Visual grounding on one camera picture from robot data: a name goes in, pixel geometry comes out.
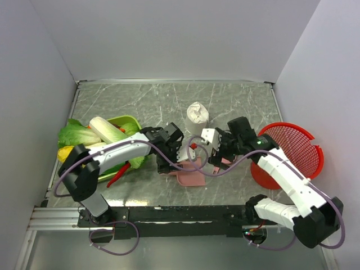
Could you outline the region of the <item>pink hand brush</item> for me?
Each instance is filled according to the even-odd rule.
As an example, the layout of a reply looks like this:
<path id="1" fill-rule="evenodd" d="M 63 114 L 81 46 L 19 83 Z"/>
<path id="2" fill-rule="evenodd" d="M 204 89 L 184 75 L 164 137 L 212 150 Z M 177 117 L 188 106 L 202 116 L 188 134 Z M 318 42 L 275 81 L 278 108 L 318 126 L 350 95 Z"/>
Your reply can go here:
<path id="1" fill-rule="evenodd" d="M 218 174 L 220 170 L 227 170 L 233 164 L 232 161 L 222 158 L 219 165 L 214 165 L 212 174 Z"/>

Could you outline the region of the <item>pink dustpan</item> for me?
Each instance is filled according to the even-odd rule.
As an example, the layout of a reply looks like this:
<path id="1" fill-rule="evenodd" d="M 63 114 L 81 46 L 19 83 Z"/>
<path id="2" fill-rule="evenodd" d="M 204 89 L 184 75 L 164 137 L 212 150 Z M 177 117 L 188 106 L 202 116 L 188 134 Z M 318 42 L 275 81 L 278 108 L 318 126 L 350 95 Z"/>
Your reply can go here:
<path id="1" fill-rule="evenodd" d="M 201 157 L 198 156 L 196 158 L 195 164 L 200 167 Z M 189 161 L 182 161 L 177 165 L 181 165 L 185 169 L 194 169 L 194 166 Z M 205 176 L 199 171 L 185 172 L 183 170 L 179 170 L 170 172 L 168 175 L 176 177 L 178 183 L 184 187 L 199 187 L 206 185 Z"/>

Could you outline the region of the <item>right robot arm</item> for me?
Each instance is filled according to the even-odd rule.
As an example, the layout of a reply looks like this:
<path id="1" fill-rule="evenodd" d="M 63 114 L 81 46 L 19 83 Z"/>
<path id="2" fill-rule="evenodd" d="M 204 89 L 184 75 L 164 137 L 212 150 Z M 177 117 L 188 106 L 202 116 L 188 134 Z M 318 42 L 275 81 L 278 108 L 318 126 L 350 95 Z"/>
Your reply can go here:
<path id="1" fill-rule="evenodd" d="M 316 188 L 288 157 L 280 146 L 267 134 L 257 136 L 244 116 L 227 123 L 228 130 L 220 128 L 203 129 L 203 140 L 211 145 L 208 162 L 223 169 L 231 167 L 222 164 L 223 159 L 251 159 L 268 173 L 291 199 L 291 205 L 276 202 L 264 195 L 252 197 L 246 203 L 245 215 L 252 224 L 268 220 L 291 229 L 296 238 L 306 247 L 314 248 L 336 231 L 340 240 L 332 249 L 341 247 L 345 240 L 345 224 L 342 217 L 343 203 L 329 198 Z"/>

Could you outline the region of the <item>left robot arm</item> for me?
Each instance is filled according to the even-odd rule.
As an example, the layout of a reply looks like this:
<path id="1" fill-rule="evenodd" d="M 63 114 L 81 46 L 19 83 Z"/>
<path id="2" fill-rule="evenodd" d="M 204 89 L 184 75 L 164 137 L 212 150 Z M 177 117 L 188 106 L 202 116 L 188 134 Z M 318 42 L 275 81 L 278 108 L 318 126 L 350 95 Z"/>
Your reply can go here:
<path id="1" fill-rule="evenodd" d="M 151 154 L 156 155 L 158 173 L 168 174 L 176 170 L 183 139 L 182 131 L 170 123 L 164 128 L 143 128 L 131 137 L 94 150 L 76 145 L 58 171 L 58 183 L 63 183 L 69 196 L 89 211 L 95 224 L 105 226 L 113 219 L 113 211 L 97 191 L 99 175 L 116 165 Z"/>

